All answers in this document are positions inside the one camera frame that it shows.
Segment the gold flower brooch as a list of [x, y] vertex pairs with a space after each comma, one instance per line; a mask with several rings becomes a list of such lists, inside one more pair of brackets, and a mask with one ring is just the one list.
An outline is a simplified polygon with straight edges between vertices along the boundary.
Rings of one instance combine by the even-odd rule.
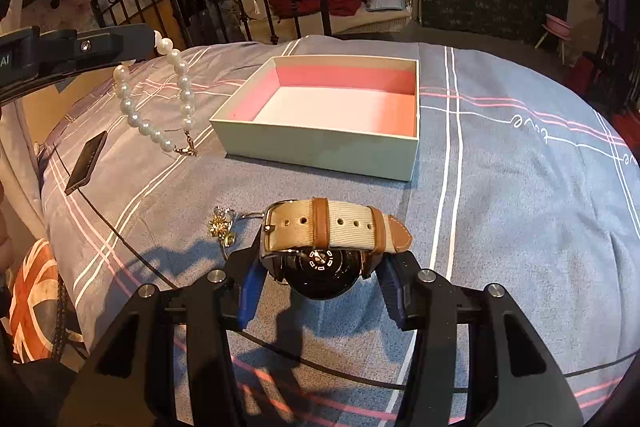
[[222, 249], [229, 248], [235, 242], [233, 223], [236, 213], [228, 207], [216, 206], [209, 220], [209, 234], [217, 239]]

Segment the beige strap wristwatch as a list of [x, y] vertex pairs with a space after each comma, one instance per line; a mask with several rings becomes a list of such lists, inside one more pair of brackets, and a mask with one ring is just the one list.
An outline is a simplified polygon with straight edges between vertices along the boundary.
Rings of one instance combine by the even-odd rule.
[[412, 244], [406, 226], [372, 206], [323, 197], [269, 206], [260, 227], [260, 261], [278, 282], [311, 300], [330, 300], [372, 275], [385, 254]]

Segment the black smartphone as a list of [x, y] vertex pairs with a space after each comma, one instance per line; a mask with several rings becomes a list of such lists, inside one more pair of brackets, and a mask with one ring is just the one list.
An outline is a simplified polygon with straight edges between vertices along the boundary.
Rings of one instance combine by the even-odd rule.
[[81, 187], [89, 184], [106, 144], [107, 137], [108, 133], [104, 130], [85, 143], [67, 180], [64, 191], [66, 195], [73, 194]]

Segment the grey plaid bed cover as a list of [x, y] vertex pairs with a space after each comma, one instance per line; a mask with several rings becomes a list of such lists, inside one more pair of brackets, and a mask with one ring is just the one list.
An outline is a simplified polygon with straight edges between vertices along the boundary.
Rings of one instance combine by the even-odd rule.
[[474, 326], [419, 291], [475, 288], [541, 340], [499, 387], [543, 421], [596, 418], [639, 358], [639, 159], [528, 68], [449, 46], [305, 37], [116, 65], [41, 147], [41, 202], [90, 349], [126, 303], [204, 288], [168, 331], [169, 406], [239, 398], [265, 426], [386, 426], [409, 381], [472, 415]]

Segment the open pale green box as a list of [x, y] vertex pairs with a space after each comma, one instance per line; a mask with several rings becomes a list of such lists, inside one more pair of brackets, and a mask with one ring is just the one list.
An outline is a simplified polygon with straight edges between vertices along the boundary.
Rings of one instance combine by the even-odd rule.
[[419, 63], [274, 56], [210, 123], [231, 156], [408, 181], [420, 141]]

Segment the union jack cushion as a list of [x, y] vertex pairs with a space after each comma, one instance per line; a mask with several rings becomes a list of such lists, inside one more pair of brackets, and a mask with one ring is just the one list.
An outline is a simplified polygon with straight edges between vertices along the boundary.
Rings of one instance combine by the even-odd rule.
[[18, 267], [9, 331], [14, 359], [60, 361], [65, 343], [66, 292], [47, 239], [37, 239]]

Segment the pink stool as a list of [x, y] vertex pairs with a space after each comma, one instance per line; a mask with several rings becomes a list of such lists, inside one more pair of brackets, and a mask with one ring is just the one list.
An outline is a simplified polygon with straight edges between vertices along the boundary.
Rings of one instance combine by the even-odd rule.
[[544, 33], [536, 43], [535, 48], [538, 49], [544, 40], [550, 35], [555, 36], [560, 42], [561, 64], [566, 64], [566, 44], [572, 40], [572, 26], [565, 20], [561, 20], [551, 14], [546, 15], [546, 21], [542, 24]]

